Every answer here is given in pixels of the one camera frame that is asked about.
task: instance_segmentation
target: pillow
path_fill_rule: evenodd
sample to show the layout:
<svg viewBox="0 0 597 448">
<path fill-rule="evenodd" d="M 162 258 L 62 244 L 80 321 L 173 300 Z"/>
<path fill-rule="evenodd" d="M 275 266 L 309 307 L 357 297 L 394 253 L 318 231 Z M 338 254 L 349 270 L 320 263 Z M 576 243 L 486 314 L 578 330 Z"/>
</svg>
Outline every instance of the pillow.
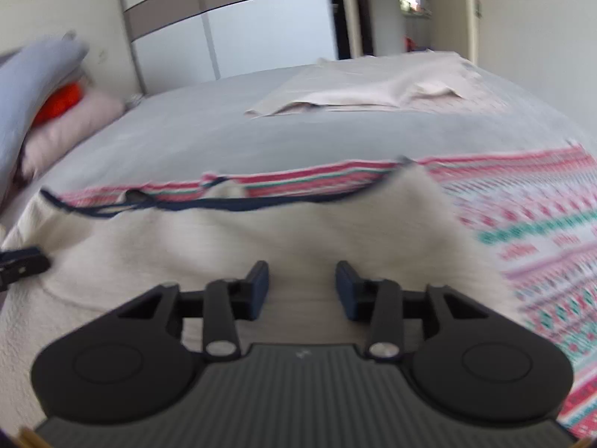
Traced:
<svg viewBox="0 0 597 448">
<path fill-rule="evenodd" d="M 28 181 L 39 177 L 80 142 L 123 113 L 121 100 L 98 89 L 90 89 L 81 102 L 65 114 L 31 130 L 23 147 L 22 177 Z"/>
<path fill-rule="evenodd" d="M 78 82 L 73 82 L 61 87 L 52 94 L 41 107 L 34 118 L 33 127 L 41 126 L 58 118 L 71 109 L 83 98 L 83 89 Z"/>
<path fill-rule="evenodd" d="M 46 38 L 25 47 L 0 67 L 0 201 L 12 182 L 21 145 L 35 115 L 87 51 L 78 40 Z"/>
</svg>

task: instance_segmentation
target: beige wall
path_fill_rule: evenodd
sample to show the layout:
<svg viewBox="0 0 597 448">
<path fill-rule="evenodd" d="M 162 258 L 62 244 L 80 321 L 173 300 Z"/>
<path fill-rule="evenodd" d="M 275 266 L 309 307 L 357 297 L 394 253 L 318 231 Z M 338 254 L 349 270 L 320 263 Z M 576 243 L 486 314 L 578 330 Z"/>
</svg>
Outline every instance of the beige wall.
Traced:
<svg viewBox="0 0 597 448">
<path fill-rule="evenodd" d="M 99 86 L 138 92 L 119 0 L 0 0 L 0 53 L 71 29 L 90 44 L 85 65 Z"/>
<path fill-rule="evenodd" d="M 481 0 L 479 65 L 597 137 L 597 0 Z"/>
</svg>

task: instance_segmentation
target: black clip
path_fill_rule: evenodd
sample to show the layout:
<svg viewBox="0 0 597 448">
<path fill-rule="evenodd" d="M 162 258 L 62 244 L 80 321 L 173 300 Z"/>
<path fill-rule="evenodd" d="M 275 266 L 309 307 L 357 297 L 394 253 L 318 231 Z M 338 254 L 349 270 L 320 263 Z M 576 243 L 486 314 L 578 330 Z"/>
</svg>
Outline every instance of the black clip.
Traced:
<svg viewBox="0 0 597 448">
<path fill-rule="evenodd" d="M 0 292 L 23 278 L 50 269 L 50 259 L 37 247 L 0 252 Z"/>
</svg>

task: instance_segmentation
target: navy blue trim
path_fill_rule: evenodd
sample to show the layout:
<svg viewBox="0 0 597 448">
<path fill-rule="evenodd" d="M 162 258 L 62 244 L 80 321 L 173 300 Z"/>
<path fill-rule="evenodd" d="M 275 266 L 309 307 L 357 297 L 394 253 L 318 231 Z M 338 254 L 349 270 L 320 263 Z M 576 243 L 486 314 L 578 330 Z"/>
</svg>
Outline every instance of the navy blue trim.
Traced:
<svg viewBox="0 0 597 448">
<path fill-rule="evenodd" d="M 344 200 L 377 187 L 380 183 L 387 180 L 390 175 L 398 173 L 402 170 L 402 168 L 410 166 L 412 164 L 412 161 L 402 159 L 402 161 L 398 162 L 398 164 L 392 171 L 388 172 L 387 174 L 381 175 L 378 179 L 374 180 L 373 182 L 367 185 L 362 186 L 360 189 L 353 190 L 351 192 L 342 192 L 327 195 L 302 195 L 300 197 L 260 197 L 256 199 L 197 199 L 187 200 L 186 202 L 171 202 L 166 200 L 146 200 L 144 202 L 139 202 L 138 200 L 129 200 L 121 203 L 115 203 L 112 205 L 101 205 L 94 207 L 73 207 L 67 203 L 62 202 L 58 197 L 52 195 L 46 189 L 41 190 L 41 195 L 47 201 L 49 201 L 49 203 L 51 203 L 58 209 L 65 210 L 67 212 L 75 212 L 77 214 L 95 218 L 111 218 L 125 211 L 119 210 L 106 212 L 106 210 L 114 208 L 126 208 L 127 211 L 157 208 L 170 211 L 181 211 L 187 209 L 211 209 L 229 212 L 247 212 L 267 207 L 275 207 L 278 205 L 286 205 L 289 203 L 326 203 Z M 226 178 L 218 178 L 214 180 L 210 186 L 215 186 L 217 184 L 225 182 L 226 180 Z"/>
</svg>

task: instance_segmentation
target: black circular joint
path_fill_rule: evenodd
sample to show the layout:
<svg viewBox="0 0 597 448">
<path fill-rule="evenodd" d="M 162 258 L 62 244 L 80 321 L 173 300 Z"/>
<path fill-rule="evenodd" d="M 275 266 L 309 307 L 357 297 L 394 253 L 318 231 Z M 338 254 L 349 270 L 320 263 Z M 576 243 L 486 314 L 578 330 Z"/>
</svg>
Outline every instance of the black circular joint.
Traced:
<svg viewBox="0 0 597 448">
<path fill-rule="evenodd" d="M 506 321 L 455 321 L 414 354 L 413 378 L 430 402 L 480 423 L 551 416 L 572 387 L 556 346 Z"/>
<path fill-rule="evenodd" d="M 118 424 L 155 414 L 182 397 L 194 376 L 192 354 L 144 321 L 88 327 L 44 349 L 31 382 L 46 415 Z"/>
</svg>

